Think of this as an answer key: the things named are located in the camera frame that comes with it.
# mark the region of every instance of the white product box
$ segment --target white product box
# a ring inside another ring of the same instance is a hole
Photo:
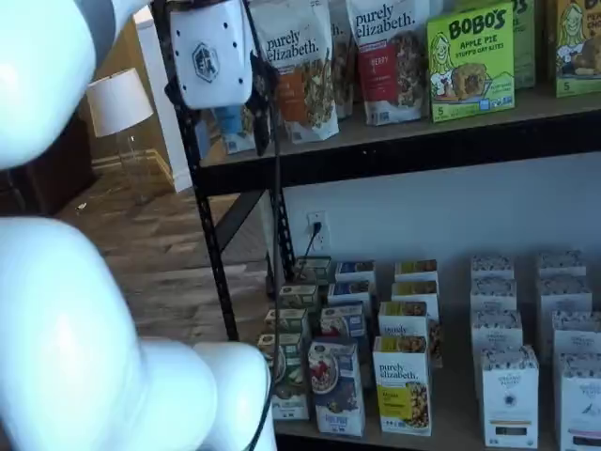
[[[365,406],[357,344],[318,338],[309,349],[309,367],[319,431],[361,437]]]
[[[471,310],[517,310],[514,279],[484,277],[471,280]]]
[[[275,391],[271,397],[274,420],[309,419],[309,384],[305,379],[305,347],[301,334],[280,334]],[[262,334],[257,343],[273,367],[275,335]]]
[[[560,451],[598,449],[601,354],[560,354],[555,379],[555,433]]]
[[[394,282],[439,282],[436,260],[401,261],[394,264]]]
[[[372,359],[363,306],[354,304],[324,308],[321,311],[321,333],[324,336],[341,336],[356,340],[363,387],[373,387]]]
[[[303,284],[328,285],[330,265],[329,257],[298,257],[294,265],[294,273]]]
[[[367,280],[330,284],[328,305],[361,303],[367,318],[373,317],[377,305],[376,284]]]
[[[553,362],[562,353],[601,353],[601,312],[553,312],[552,322]]]
[[[432,435],[428,368],[424,337],[376,337],[374,371],[383,432]]]
[[[392,300],[394,302],[422,302],[426,304],[427,315],[432,320],[430,328],[430,358],[434,368],[442,368],[442,328],[439,317],[438,284],[434,281],[395,282]]]
[[[538,279],[537,328],[538,350],[541,364],[549,364],[553,355],[554,311],[590,312],[593,295],[585,277],[560,274]]]
[[[586,265],[580,251],[541,252],[536,259],[540,277],[557,274],[586,275]]]
[[[471,278],[501,277],[515,279],[514,261],[499,254],[479,254],[471,258]]]
[[[376,282],[376,264],[368,261],[343,261],[336,266],[336,282],[368,280]]]
[[[524,344],[522,320],[516,310],[481,311],[471,314],[471,352],[476,397],[481,398],[482,350],[516,348]]]
[[[538,363],[530,346],[483,350],[485,446],[538,447]]]

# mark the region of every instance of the oat bites box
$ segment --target oat bites box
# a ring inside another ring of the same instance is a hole
[[[601,91],[601,3],[553,0],[551,33],[557,97]]]
[[[428,21],[434,122],[515,106],[513,23],[511,2]]]

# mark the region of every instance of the red label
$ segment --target red label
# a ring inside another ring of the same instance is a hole
[[[366,101],[396,101],[396,51],[385,40],[362,45],[359,72]]]

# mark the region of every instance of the robot logo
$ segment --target robot logo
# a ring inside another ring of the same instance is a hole
[[[219,59],[217,58],[215,49],[201,42],[196,47],[196,50],[194,50],[192,57],[196,75],[208,83],[217,78],[217,75],[219,75]]]

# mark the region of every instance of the cereal box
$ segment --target cereal box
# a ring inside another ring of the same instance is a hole
[[[344,261],[336,266],[336,282],[376,282],[376,265],[370,261]]]
[[[265,328],[267,331],[275,332],[275,310],[271,309],[265,317]],[[305,308],[281,308],[280,334],[301,334],[305,343],[311,342],[311,328],[309,327],[309,315]]]
[[[309,349],[309,367],[319,431],[361,437],[365,407],[357,344],[318,338]]]
[[[555,0],[555,92],[557,97],[601,91],[601,3]]]
[[[536,258],[538,275],[586,275],[586,265],[580,251],[541,252]]]
[[[553,312],[553,356],[601,352],[601,312]]]
[[[471,258],[471,278],[515,279],[514,261],[500,254],[479,254]]]
[[[471,310],[517,310],[516,281],[500,277],[471,280]]]
[[[555,432],[560,451],[601,444],[601,353],[560,354],[556,371]]]
[[[539,359],[541,364],[550,364],[553,355],[552,313],[554,311],[590,312],[593,308],[593,295],[585,277],[553,275],[538,279],[536,285]]]
[[[309,386],[305,379],[305,354],[301,334],[280,334],[275,391],[271,397],[273,419],[308,420]],[[273,367],[275,335],[262,334],[257,344]]]
[[[428,352],[422,336],[377,336],[374,372],[383,432],[432,435]]]
[[[430,358],[434,368],[442,368],[442,326],[439,317],[438,284],[427,282],[395,282],[393,283],[393,301],[423,302],[427,307],[430,337]]]
[[[504,349],[523,345],[522,320],[516,310],[472,312],[471,351],[473,355],[476,397],[482,393],[480,353],[487,349]]]
[[[436,260],[402,261],[394,264],[394,282],[439,282]]]
[[[369,336],[362,305],[338,305],[324,308],[321,311],[321,333],[324,336],[342,336],[354,338],[357,341],[363,387],[372,387]]]
[[[483,350],[485,446],[538,446],[538,362],[530,346]]]
[[[329,257],[299,257],[294,265],[294,273],[303,284],[328,285],[330,263]]]

